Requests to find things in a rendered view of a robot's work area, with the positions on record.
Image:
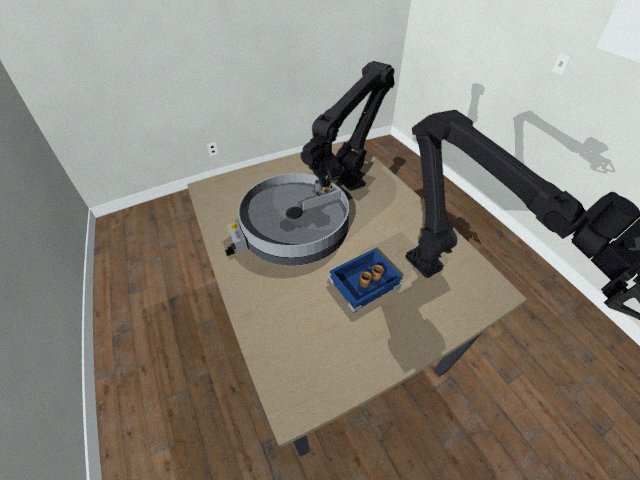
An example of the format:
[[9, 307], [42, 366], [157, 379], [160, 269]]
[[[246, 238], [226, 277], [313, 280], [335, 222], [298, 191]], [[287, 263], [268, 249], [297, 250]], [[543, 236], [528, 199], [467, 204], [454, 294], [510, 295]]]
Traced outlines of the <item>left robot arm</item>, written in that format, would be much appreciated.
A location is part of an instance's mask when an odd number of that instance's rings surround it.
[[407, 252], [406, 258], [424, 277], [441, 271], [441, 253], [449, 254], [457, 245], [453, 223], [446, 216], [441, 150], [444, 139], [515, 193], [548, 230], [562, 239], [577, 230], [572, 243], [587, 258], [619, 236], [596, 257], [616, 277], [640, 258], [640, 210], [627, 198], [610, 192], [586, 211], [571, 194], [537, 175], [457, 110], [428, 115], [412, 127], [412, 135], [416, 135], [420, 150], [426, 216], [419, 247]]

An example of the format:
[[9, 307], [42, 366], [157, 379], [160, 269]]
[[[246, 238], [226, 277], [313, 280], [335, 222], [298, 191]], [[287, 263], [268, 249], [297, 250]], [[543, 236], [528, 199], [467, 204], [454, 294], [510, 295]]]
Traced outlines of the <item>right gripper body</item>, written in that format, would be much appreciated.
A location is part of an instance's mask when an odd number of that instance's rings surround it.
[[314, 175], [316, 175], [316, 176], [317, 176], [317, 178], [324, 177], [324, 176], [327, 176], [327, 175], [328, 175], [327, 171], [320, 172], [320, 171], [316, 168], [316, 162], [315, 162], [315, 163], [313, 163], [312, 165], [310, 165], [310, 166], [309, 166], [309, 169], [313, 171]]

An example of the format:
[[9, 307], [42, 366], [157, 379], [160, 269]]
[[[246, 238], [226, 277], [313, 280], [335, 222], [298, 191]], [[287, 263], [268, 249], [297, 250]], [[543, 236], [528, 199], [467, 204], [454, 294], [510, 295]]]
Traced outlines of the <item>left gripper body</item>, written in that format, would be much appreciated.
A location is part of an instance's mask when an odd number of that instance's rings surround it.
[[[614, 240], [611, 243], [613, 242]], [[610, 244], [607, 243], [595, 255], [593, 255], [593, 258], [591, 259], [591, 261], [611, 280], [601, 289], [603, 291], [602, 293], [608, 298], [604, 302], [605, 305], [607, 305], [608, 303], [610, 303], [611, 301], [613, 301], [614, 299], [616, 299], [617, 297], [619, 297], [620, 295], [622, 295], [628, 290], [626, 287], [629, 284], [627, 284], [625, 281], [629, 281], [636, 274], [640, 276], [640, 258], [632, 266], [630, 266], [627, 270], [625, 270], [623, 273], [621, 273], [617, 277], [596, 258]]]

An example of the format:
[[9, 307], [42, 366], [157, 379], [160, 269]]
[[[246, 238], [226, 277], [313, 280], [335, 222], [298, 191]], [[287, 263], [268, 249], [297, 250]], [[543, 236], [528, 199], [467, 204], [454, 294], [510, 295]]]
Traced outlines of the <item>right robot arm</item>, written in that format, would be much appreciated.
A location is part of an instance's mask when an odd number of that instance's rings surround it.
[[[333, 107], [314, 121], [314, 138], [303, 146], [301, 159], [306, 165], [310, 166], [316, 162], [316, 168], [320, 172], [327, 171], [330, 180], [338, 179], [349, 191], [365, 186], [362, 179], [359, 182], [360, 169], [367, 153], [364, 143], [385, 95], [394, 87], [394, 68], [391, 67], [377, 61], [369, 62], [362, 69], [362, 78]], [[369, 93], [370, 96], [351, 138], [347, 143], [343, 143], [335, 156], [332, 153], [332, 142], [336, 140], [337, 129]]]

